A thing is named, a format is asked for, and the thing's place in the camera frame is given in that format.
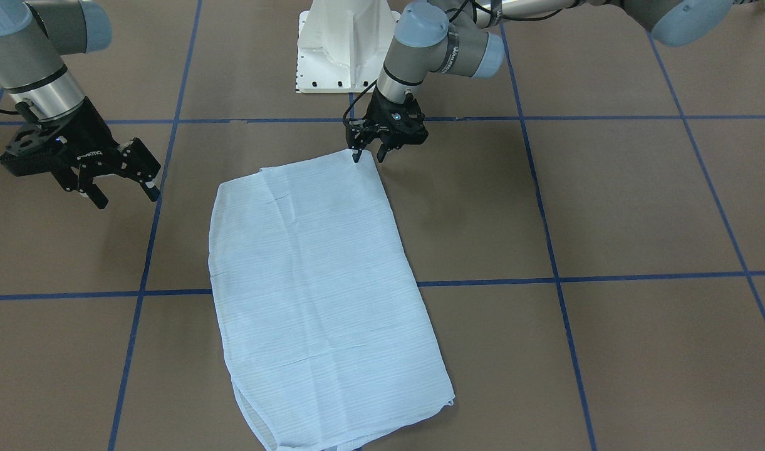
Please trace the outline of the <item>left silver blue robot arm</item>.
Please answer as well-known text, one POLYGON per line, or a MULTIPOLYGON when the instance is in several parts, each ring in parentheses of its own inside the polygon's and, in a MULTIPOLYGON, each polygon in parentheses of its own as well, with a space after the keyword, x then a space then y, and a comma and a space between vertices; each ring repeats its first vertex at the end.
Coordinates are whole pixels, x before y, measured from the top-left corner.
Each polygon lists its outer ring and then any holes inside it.
POLYGON ((722 22, 732 1, 413 1, 394 26, 362 117, 343 117, 346 154, 359 162, 373 142, 377 162, 429 136, 419 105, 428 75, 489 79, 506 60, 504 32, 546 47, 550 31, 587 11, 601 13, 597 37, 631 26, 666 48, 680 48, 706 36, 722 22))

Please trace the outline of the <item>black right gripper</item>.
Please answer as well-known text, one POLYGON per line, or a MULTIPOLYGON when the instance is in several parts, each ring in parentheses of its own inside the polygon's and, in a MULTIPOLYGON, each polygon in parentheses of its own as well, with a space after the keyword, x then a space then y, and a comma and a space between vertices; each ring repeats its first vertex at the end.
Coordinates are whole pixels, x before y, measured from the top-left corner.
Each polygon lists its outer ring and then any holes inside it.
POLYGON ((88 97, 58 119, 25 123, 5 146, 0 163, 16 177, 52 172, 64 189, 77 190, 98 209, 109 204, 94 183, 101 176, 135 180, 151 202, 160 197, 159 161, 140 139, 118 143, 88 97))

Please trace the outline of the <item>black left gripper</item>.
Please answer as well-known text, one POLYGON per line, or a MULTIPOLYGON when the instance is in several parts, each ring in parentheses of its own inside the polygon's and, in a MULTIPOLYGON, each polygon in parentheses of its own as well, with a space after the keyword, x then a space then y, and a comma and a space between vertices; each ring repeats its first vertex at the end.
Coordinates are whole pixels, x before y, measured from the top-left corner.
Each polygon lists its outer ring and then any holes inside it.
POLYGON ((350 119, 348 114, 356 102, 354 99, 345 110, 346 143, 353 151, 351 159, 355 163, 374 139, 383 143, 376 153, 377 162, 382 163, 390 150, 421 145, 429 136, 424 126, 425 115, 413 94, 407 94, 404 103, 396 103, 374 90, 364 117, 350 119))

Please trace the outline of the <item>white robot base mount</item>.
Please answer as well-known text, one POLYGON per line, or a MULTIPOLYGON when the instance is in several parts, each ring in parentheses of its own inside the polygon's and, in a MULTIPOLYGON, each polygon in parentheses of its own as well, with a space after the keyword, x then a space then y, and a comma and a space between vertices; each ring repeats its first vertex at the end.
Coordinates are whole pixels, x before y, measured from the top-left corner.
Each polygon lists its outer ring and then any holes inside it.
POLYGON ((387 1, 314 1, 299 13, 299 93, 359 93, 377 79, 400 13, 387 1))

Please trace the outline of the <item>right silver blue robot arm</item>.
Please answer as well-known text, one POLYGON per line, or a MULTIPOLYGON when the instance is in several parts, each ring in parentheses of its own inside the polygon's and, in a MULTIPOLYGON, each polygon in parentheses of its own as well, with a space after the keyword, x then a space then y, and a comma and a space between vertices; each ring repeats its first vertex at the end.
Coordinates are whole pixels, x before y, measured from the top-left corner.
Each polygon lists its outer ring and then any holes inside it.
POLYGON ((101 51, 113 31, 93 1, 0 1, 0 84, 25 121, 0 154, 15 177, 52 174, 96 207, 109 200, 98 177, 136 182, 156 202, 161 165, 138 138, 119 143, 63 57, 101 51))

